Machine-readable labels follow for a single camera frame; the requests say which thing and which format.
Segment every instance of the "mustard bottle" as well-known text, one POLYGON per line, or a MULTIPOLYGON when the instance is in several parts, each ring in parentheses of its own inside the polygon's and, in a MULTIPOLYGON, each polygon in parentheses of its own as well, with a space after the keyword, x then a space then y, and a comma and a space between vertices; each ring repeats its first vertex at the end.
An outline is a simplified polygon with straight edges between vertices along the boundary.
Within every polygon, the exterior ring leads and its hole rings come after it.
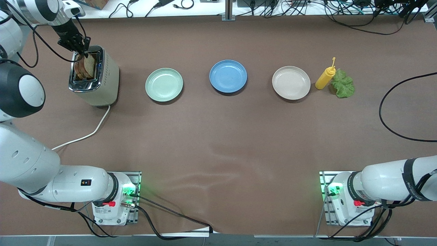
POLYGON ((319 90, 323 89, 328 84, 328 82, 332 79, 332 77, 334 77, 335 75, 334 62, 335 62, 335 57, 332 59, 332 66, 326 68, 323 74, 317 80, 316 82, 317 89, 319 90))

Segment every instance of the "plate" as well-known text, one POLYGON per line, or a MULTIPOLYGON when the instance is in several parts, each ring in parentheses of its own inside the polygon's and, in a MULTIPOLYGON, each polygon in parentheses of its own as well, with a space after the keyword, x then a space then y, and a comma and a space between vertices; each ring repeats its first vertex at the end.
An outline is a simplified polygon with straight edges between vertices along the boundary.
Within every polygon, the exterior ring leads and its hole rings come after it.
POLYGON ((223 60, 211 68, 209 81, 216 90, 232 93, 240 90, 246 84, 247 72, 239 62, 223 60))
POLYGON ((273 74, 273 89, 281 97, 297 100, 306 96, 311 87, 308 75, 302 69, 293 66, 281 67, 273 74))
POLYGON ((182 76, 176 70, 160 68, 147 78, 146 92, 155 101, 167 102, 179 95, 183 85, 182 76))

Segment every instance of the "white cable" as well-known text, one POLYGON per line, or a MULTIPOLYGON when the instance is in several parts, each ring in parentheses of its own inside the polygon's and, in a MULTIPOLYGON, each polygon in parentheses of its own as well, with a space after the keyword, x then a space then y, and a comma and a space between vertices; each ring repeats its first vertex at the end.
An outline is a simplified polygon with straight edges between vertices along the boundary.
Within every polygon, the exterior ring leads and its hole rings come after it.
POLYGON ((108 109, 106 110, 106 113, 103 115, 103 118, 100 120, 100 122, 99 122, 99 124, 97 125, 97 128, 94 130, 94 132, 92 132, 92 133, 90 133, 90 134, 88 134, 88 135, 86 135, 86 136, 84 136, 84 137, 78 138, 78 139, 76 139, 76 140, 73 140, 73 141, 70 141, 70 142, 66 142, 66 143, 64 143, 64 144, 61 144, 60 146, 55 147, 55 148, 53 148, 52 150, 59 149, 60 147, 64 147, 64 146, 66 146, 66 145, 69 145, 69 144, 72 144, 72 143, 76 143, 76 142, 78 142, 78 141, 80 141, 80 140, 83 140, 83 139, 85 139, 85 138, 88 138, 88 137, 93 136, 93 135, 94 135, 94 134, 99 130, 100 125, 101 125, 101 124, 103 123, 103 121, 105 120, 106 115, 108 115, 110 109, 111 109, 111 105, 108 105, 108 109))

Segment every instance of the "green plate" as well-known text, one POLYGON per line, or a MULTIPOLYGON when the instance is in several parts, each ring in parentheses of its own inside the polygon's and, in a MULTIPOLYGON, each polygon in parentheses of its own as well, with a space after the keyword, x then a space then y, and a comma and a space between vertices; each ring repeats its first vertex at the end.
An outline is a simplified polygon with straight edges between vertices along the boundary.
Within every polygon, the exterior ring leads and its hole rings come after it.
POLYGON ((146 92, 158 102, 170 101, 182 91, 184 81, 176 70, 160 68, 149 75, 146 80, 146 92))

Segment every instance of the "green lettuce leaf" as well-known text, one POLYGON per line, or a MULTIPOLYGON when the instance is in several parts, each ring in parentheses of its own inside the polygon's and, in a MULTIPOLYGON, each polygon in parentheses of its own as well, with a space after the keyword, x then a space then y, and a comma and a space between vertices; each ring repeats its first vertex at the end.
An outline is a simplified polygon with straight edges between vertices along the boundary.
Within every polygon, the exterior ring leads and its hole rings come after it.
POLYGON ((337 90, 338 98, 347 98, 355 93, 354 81, 351 77, 346 76, 346 72, 341 69, 337 69, 331 80, 331 85, 337 90))

